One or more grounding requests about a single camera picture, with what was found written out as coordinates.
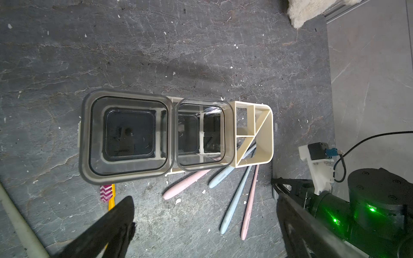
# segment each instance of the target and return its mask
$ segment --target gray stone floor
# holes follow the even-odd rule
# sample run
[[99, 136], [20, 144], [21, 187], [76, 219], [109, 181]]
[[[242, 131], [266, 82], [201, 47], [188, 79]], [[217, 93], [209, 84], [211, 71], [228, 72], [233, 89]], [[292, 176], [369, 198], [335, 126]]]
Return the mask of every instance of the gray stone floor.
[[[274, 171], [309, 176], [298, 146], [334, 143], [327, 30], [323, 17], [294, 30], [284, 10], [267, 0], [1, 5], [0, 180], [50, 253], [107, 210], [78, 172], [80, 106], [93, 89], [268, 104]], [[240, 228], [252, 175], [227, 233], [218, 231], [243, 171], [210, 190], [212, 171], [169, 201], [162, 193], [184, 175], [118, 184], [117, 201], [131, 195], [136, 206], [127, 256], [285, 256], [271, 163], [260, 167], [247, 239]], [[2, 207], [0, 256], [26, 256]]]

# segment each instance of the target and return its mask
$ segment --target black cable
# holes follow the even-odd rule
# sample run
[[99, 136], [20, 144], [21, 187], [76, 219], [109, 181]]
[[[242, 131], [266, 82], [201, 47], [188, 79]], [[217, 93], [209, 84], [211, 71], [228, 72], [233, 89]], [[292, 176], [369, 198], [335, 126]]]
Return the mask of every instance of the black cable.
[[336, 179], [334, 179], [334, 181], [336, 181], [337, 183], [341, 183], [344, 181], [344, 179], [346, 178], [346, 174], [347, 174], [347, 169], [346, 169], [346, 164], [344, 163], [344, 157], [343, 154], [340, 154], [340, 159], [341, 159], [341, 163], [343, 163], [343, 169], [344, 169], [344, 173], [343, 173], [343, 178], [340, 181], [337, 181]]
[[376, 137], [379, 137], [379, 136], [385, 136], [385, 135], [398, 135], [398, 134], [402, 134], [402, 133], [413, 133], [413, 131], [401, 131], [401, 132], [392, 132], [392, 133], [382, 133], [382, 134], [379, 134], [379, 135], [373, 135], [373, 136], [370, 136], [369, 138], [365, 138], [364, 140], [362, 140], [361, 142], [359, 142], [358, 144], [356, 144], [356, 145], [354, 145], [348, 152], [346, 152], [344, 155], [340, 155], [340, 159], [334, 164], [334, 167], [333, 167], [333, 169], [334, 169], [334, 171], [335, 171], [335, 168], [336, 168], [336, 166], [337, 166], [337, 164], [339, 163], [339, 161], [341, 160], [342, 161], [342, 163], [343, 163], [343, 168], [344, 168], [344, 177], [346, 176], [346, 168], [345, 168], [345, 164], [344, 164], [344, 160], [343, 160], [343, 158], [348, 154], [348, 153], [350, 153], [352, 150], [354, 150], [357, 146], [359, 146], [360, 144], [362, 144], [363, 142], [365, 142], [365, 141], [367, 141], [367, 140], [370, 140], [370, 139], [373, 139], [373, 138], [376, 138]]

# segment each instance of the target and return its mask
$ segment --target pink toothbrush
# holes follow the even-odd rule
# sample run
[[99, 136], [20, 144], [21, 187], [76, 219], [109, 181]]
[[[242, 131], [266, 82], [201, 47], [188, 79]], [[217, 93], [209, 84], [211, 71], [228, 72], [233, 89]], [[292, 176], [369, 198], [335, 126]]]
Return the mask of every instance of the pink toothbrush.
[[257, 181], [258, 168], [259, 168], [259, 165], [255, 167], [255, 173], [254, 173], [254, 179], [252, 181], [251, 192], [249, 192], [247, 209], [245, 210], [244, 221], [242, 222], [241, 240], [245, 240], [245, 238], [247, 237], [249, 220], [251, 219], [252, 203], [254, 202], [255, 183]]
[[178, 184], [174, 185], [173, 187], [169, 188], [164, 195], [162, 196], [165, 200], [168, 200], [172, 197], [174, 197], [175, 195], [179, 194], [180, 192], [182, 192], [183, 190], [185, 190], [188, 186], [192, 185], [193, 183], [195, 183], [198, 179], [200, 179], [201, 177], [203, 177], [206, 173], [208, 173], [210, 171], [210, 169], [208, 170], [200, 170], [197, 171], [195, 173], [193, 173], [192, 175], [190, 175], [189, 177], [185, 178], [184, 180], [180, 181]]

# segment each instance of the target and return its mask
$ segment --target white fluffy rug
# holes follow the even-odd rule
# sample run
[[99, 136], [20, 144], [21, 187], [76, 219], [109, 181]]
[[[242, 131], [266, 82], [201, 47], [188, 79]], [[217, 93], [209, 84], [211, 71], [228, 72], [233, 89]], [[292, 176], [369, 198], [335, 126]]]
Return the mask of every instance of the white fluffy rug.
[[[294, 28], [300, 28], [304, 22], [322, 14], [336, 0], [288, 0], [288, 16]], [[361, 0], [342, 0], [346, 5], [355, 5]]]

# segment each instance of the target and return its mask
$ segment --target square plastic container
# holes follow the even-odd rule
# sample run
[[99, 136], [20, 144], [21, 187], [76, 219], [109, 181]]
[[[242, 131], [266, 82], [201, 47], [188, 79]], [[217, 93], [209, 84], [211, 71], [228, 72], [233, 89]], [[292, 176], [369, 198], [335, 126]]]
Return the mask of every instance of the square plastic container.
[[83, 101], [79, 168], [93, 184], [167, 173], [174, 162], [172, 102], [161, 95], [97, 90]]
[[185, 171], [220, 168], [234, 159], [234, 111], [227, 102], [183, 99], [174, 107], [176, 161]]

